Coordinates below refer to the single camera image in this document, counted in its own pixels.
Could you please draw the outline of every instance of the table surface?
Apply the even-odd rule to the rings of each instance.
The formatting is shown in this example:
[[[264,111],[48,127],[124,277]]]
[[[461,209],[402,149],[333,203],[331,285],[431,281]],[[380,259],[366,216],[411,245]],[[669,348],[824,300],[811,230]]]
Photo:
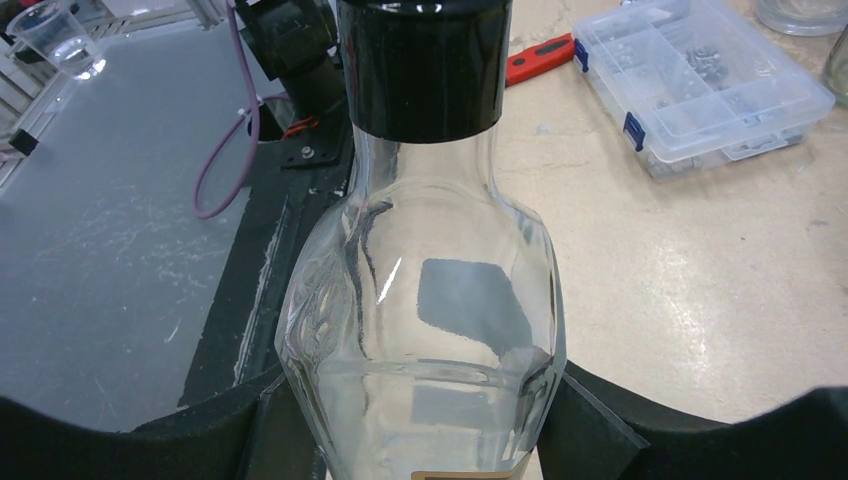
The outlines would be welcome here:
[[[247,94],[225,27],[183,22],[108,40],[106,69],[66,85],[38,148],[0,191],[0,395],[127,431],[205,398],[188,399],[188,378],[213,370],[198,356],[204,342],[240,351],[246,328],[225,342],[207,317],[228,300],[216,290],[248,191],[206,222],[190,199]],[[250,65],[260,94],[282,90]],[[247,144],[243,129],[223,150],[204,208],[231,188]]]
[[[818,76],[836,36],[758,24]],[[515,0],[516,53],[618,0]],[[657,183],[573,66],[510,88],[496,179],[545,221],[569,360],[669,407],[739,421],[848,384],[848,111],[802,144]]]

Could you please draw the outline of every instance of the bottle label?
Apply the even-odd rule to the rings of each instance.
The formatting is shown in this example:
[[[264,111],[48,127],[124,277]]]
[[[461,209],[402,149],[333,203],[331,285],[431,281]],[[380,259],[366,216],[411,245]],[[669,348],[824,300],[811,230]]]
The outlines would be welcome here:
[[[415,472],[412,480],[521,480],[529,460],[530,454],[525,455],[511,472]]]

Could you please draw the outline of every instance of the clear plastic cup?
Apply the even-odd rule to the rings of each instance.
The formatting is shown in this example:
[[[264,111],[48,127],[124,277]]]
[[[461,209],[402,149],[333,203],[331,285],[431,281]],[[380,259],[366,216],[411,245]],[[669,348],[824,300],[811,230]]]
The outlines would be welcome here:
[[[789,35],[829,35],[848,23],[848,0],[757,0],[757,18]]]
[[[61,0],[33,5],[6,27],[59,71],[88,80],[103,71],[103,53]]]

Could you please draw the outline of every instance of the gray tabletop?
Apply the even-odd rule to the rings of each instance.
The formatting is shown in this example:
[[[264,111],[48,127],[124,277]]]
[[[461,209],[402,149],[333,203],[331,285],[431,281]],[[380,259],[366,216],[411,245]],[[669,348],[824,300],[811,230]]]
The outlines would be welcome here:
[[[0,394],[126,431],[178,408],[247,194],[203,222],[191,187],[246,93],[226,26],[114,38],[106,59],[0,191]],[[220,156],[209,203],[246,147]]]

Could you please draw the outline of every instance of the glass jar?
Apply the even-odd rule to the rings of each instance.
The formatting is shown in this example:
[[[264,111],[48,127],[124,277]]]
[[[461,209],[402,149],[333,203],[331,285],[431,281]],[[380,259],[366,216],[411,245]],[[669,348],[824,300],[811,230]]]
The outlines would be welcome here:
[[[511,2],[338,7],[357,167],[280,359],[336,480],[518,479],[566,358],[551,240],[492,174]]]
[[[848,106],[848,25],[833,46],[822,79],[840,104]]]
[[[848,0],[757,0],[757,17],[781,33],[828,35],[848,23]]]

